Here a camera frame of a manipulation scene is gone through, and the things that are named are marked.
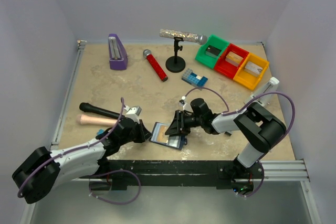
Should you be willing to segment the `navy blue card holder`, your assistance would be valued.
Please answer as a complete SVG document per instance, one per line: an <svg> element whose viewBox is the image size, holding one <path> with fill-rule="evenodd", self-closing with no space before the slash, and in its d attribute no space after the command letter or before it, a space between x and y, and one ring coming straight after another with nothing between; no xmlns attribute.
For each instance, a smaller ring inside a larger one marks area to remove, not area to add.
<svg viewBox="0 0 336 224"><path fill-rule="evenodd" d="M156 122L152 131L150 142L156 143L165 147L181 150L187 145L187 138L185 136L169 136L165 135L165 131L169 125Z"/></svg>

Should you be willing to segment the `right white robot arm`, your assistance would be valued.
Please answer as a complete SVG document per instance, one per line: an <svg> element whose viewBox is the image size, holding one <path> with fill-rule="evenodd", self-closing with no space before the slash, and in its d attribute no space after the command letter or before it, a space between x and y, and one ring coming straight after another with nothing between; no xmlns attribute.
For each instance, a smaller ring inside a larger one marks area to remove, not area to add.
<svg viewBox="0 0 336 224"><path fill-rule="evenodd" d="M187 136L193 127L201 127L207 134L219 135L241 131L248 141L236 160L245 168L252 167L267 154L287 131L286 126L267 109L253 102L231 115L213 113L202 98L191 102L192 112L176 110L174 119L165 131L168 136Z"/></svg>

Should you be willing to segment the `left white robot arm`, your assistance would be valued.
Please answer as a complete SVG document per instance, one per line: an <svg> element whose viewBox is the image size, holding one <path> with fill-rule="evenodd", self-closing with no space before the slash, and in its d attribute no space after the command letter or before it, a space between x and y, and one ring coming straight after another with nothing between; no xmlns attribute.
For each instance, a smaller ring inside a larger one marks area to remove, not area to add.
<svg viewBox="0 0 336 224"><path fill-rule="evenodd" d="M33 204L57 186L83 176L96 176L107 158L121 146L143 143L152 134L142 121L122 118L115 126L83 144L49 151L44 146L35 149L13 172L18 198Z"/></svg>

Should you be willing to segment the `gold VIP card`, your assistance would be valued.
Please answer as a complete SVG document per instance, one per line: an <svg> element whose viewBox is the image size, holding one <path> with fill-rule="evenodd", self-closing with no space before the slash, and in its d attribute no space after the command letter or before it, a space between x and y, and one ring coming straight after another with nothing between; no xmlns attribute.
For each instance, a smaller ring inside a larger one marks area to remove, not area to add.
<svg viewBox="0 0 336 224"><path fill-rule="evenodd" d="M169 135L166 135L165 132L168 129L167 125L162 125L158 131L158 135L157 135L157 141L159 143L168 143L169 141Z"/></svg>

